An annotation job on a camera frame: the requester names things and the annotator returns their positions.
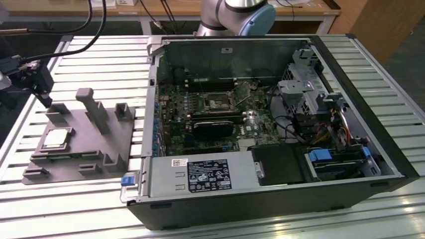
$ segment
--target floor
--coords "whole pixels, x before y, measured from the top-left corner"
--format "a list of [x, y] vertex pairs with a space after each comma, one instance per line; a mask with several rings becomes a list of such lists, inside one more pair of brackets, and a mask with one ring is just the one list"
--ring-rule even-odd
[[[71, 29], [81, 23], [53, 23], [55, 30]], [[197, 22], [180, 22], [179, 33], [191, 34], [196, 31]], [[4, 23], [0, 29], [11, 29], [19, 27], [28, 27], [32, 29], [43, 29], [45, 26], [41, 23], [20, 22]], [[77, 35], [93, 35], [97, 31], [99, 23], [92, 23], [87, 29], [77, 33]], [[152, 27], [153, 34], [163, 34], [163, 32]], [[140, 24], [137, 22], [108, 22], [104, 35], [135, 35], [143, 34]], [[55, 35], [24, 35], [0, 37], [0, 59], [11, 55], [32, 56], [53, 52], [60, 41], [60, 36]], [[385, 64], [388, 72], [397, 80], [408, 94], [422, 109], [425, 109], [425, 18], [413, 29], [412, 35], [406, 38], [394, 55]], [[12, 96], [17, 100], [17, 107], [8, 111], [0, 107], [0, 145], [5, 140], [9, 129], [13, 126], [15, 120], [19, 116], [20, 110], [25, 104], [28, 94], [19, 92], [16, 89], [9, 89]]]

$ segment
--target green motherboard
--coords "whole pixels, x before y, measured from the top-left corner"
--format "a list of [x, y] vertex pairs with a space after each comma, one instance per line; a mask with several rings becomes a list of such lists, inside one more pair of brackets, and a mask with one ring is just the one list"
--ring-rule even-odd
[[[188, 84], [161, 84], [159, 88], [167, 156], [245, 151], [249, 146], [280, 142], [266, 108], [270, 87], [242, 80], [234, 81], [229, 91], [208, 92], [203, 82], [195, 85], [200, 92]], [[225, 137], [199, 138], [195, 127], [205, 122], [230, 124], [232, 132]]]

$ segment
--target barcode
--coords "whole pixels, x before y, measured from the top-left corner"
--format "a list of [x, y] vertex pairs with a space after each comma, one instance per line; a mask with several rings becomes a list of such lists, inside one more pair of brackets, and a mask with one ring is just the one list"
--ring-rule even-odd
[[187, 165], [188, 165], [188, 159], [187, 158], [180, 158], [180, 159], [173, 159], [172, 160], [172, 167], [187, 166]]

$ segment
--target slotted metal surface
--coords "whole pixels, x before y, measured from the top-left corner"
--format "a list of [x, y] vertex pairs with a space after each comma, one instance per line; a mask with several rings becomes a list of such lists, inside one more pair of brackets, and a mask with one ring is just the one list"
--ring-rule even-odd
[[[64, 48], [75, 50], [89, 39], [75, 37]], [[119, 178], [29, 186], [20, 183], [47, 123], [45, 109], [35, 102], [0, 168], [0, 238], [425, 237], [424, 113], [356, 42], [342, 35], [324, 36], [322, 40], [422, 176], [420, 180], [394, 192], [373, 196], [350, 209], [152, 232], [120, 202]], [[96, 89], [95, 98], [105, 107], [119, 102], [137, 107], [129, 171], [137, 170], [141, 163], [148, 85], [145, 43], [145, 36], [105, 36], [87, 52], [59, 59], [52, 66], [56, 82], [52, 97], [69, 109], [83, 108], [75, 100], [80, 87]]]

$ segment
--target wooden cabinet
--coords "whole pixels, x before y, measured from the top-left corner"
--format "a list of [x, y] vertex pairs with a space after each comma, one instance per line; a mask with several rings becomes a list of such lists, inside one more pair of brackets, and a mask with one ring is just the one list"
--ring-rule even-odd
[[342, 13], [329, 33], [352, 33], [380, 63], [425, 15], [425, 0], [334, 0]]

